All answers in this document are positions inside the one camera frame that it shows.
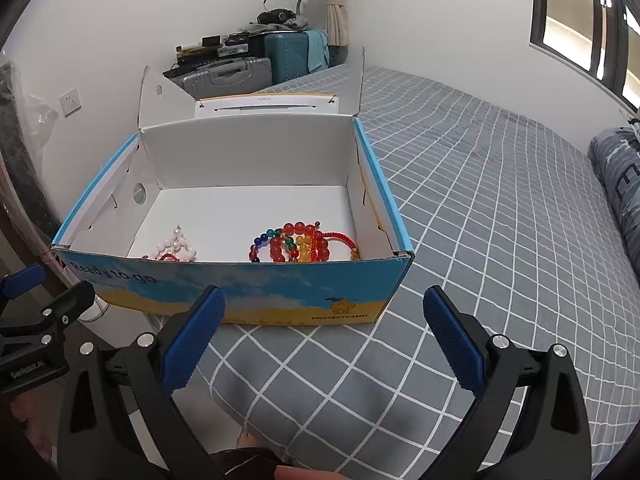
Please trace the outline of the person's right hand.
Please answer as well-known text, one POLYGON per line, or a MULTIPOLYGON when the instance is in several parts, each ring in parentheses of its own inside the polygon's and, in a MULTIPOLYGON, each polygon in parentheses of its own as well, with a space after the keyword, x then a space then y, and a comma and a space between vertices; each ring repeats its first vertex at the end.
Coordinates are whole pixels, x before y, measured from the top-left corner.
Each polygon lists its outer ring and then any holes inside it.
POLYGON ((276 480, 349 480, 334 471, 312 470, 291 466, 277 466, 274 471, 276 480))

